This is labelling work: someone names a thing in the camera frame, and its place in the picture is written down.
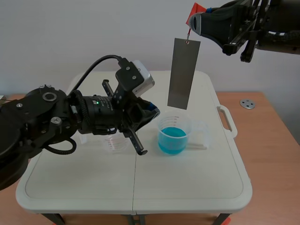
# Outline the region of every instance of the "white wall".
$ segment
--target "white wall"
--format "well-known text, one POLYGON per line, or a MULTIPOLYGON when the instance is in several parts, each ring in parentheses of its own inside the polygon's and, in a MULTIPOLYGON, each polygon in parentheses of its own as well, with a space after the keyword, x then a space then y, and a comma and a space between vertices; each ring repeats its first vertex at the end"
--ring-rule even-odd
MULTIPOLYGON (((97 58, 118 54, 149 70, 171 69, 173 40, 185 38, 195 0, 1 0, 0 93, 52 84, 66 90, 97 58)), ((229 0, 198 1, 219 7, 229 0)), ((240 52, 226 56, 201 40, 197 70, 216 90, 261 90, 300 142, 300 56, 256 50, 251 63, 240 52)), ((117 70, 115 61, 97 70, 117 70)))

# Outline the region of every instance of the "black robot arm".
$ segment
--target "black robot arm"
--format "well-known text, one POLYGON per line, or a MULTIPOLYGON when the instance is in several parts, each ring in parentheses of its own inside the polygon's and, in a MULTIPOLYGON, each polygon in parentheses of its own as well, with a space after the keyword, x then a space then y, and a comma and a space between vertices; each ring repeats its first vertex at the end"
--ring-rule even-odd
POLYGON ((143 149, 136 131, 159 115, 159 110, 139 95, 154 85, 150 73, 138 61, 128 62, 118 57, 121 69, 116 78, 115 92, 108 80, 103 80, 108 96, 82 96, 77 90, 88 73, 104 59, 98 60, 83 75, 67 96, 51 85, 42 85, 24 98, 5 103, 0 108, 0 190, 12 185, 25 172, 28 159, 42 149, 67 155, 76 149, 71 139, 78 130, 82 134, 114 134, 119 130, 130 138, 137 154, 143 149), (68 141, 69 150, 55 149, 49 145, 68 141))
POLYGON ((299 10, 300 0, 234 0, 191 16, 189 26, 226 55, 247 42, 240 59, 250 62, 255 48, 300 54, 299 10))

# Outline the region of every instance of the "plastic measuring cup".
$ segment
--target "plastic measuring cup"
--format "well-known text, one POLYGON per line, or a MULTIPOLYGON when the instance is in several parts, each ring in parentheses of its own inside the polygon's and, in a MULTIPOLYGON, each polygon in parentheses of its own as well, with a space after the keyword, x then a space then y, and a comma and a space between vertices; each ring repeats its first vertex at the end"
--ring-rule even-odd
POLYGON ((130 143, 129 138, 125 138, 119 131, 113 135, 105 135, 101 138, 104 148, 108 152, 112 153, 120 153, 124 151, 130 143))
POLYGON ((202 146, 207 149, 210 142, 208 128, 204 122, 193 121, 186 114, 178 111, 170 111, 158 117, 158 145, 160 149, 168 154, 182 152, 188 144, 193 131, 202 133, 202 146))
POLYGON ((112 135, 100 136, 94 136, 92 134, 82 135, 78 132, 77 136, 80 140, 81 145, 99 146, 110 153, 123 152, 130 144, 130 140, 128 138, 125 138, 124 135, 119 131, 112 135))

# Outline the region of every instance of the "wooden surface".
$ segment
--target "wooden surface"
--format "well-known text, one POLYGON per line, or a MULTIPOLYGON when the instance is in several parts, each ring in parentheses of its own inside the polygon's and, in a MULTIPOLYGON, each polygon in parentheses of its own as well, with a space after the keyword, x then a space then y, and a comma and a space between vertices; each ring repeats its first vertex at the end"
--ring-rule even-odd
MULTIPOLYGON (((235 139, 253 187, 250 204, 231 215, 230 225, 300 224, 300 147, 268 100, 259 92, 222 92, 219 101, 231 112, 238 129, 235 139), (249 98, 255 109, 240 106, 249 98)), ((25 212, 13 186, 0 191, 0 225, 51 225, 41 215, 25 212)), ((156 214, 147 225, 210 225, 215 215, 156 214)), ((126 225, 120 215, 63 215, 67 225, 126 225)))

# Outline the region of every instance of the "table leg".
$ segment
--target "table leg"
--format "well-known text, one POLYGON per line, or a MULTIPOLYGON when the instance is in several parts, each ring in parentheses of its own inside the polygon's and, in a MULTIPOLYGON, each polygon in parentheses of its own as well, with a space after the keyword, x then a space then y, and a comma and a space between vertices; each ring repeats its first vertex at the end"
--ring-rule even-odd
POLYGON ((146 225, 145 215, 139 215, 140 225, 146 225))
POLYGON ((222 223, 231 215, 231 213, 221 213, 212 225, 222 225, 222 223))
POLYGON ((64 219, 58 213, 42 213, 42 215, 51 220, 56 225, 65 225, 64 219))
POLYGON ((145 215, 135 215, 138 219, 134 219, 132 215, 124 215, 127 217, 128 225, 146 225, 145 215))
POLYGON ((132 215, 123 215, 123 216, 127 217, 128 225, 135 225, 135 220, 133 219, 132 215))

